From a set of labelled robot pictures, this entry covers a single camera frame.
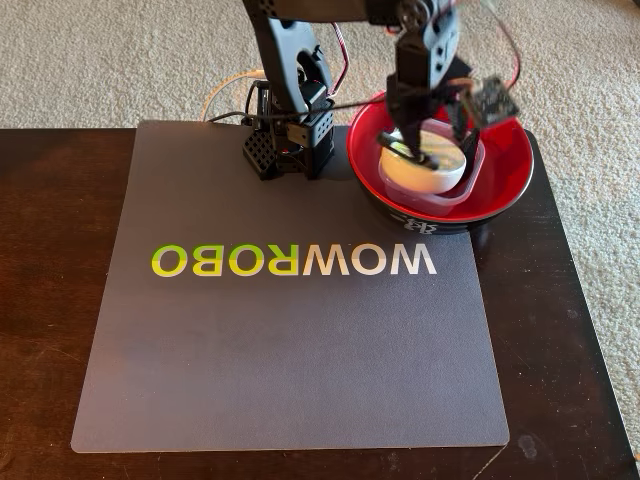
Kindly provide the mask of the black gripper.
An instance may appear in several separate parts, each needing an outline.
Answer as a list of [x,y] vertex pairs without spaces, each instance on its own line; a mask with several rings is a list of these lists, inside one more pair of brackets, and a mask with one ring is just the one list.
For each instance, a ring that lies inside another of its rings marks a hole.
[[[439,19],[401,34],[395,44],[395,72],[387,77],[386,107],[414,158],[422,158],[421,125],[438,109],[445,84],[463,75],[463,61],[457,55],[459,21]],[[473,140],[463,103],[446,104],[453,137],[461,148]]]

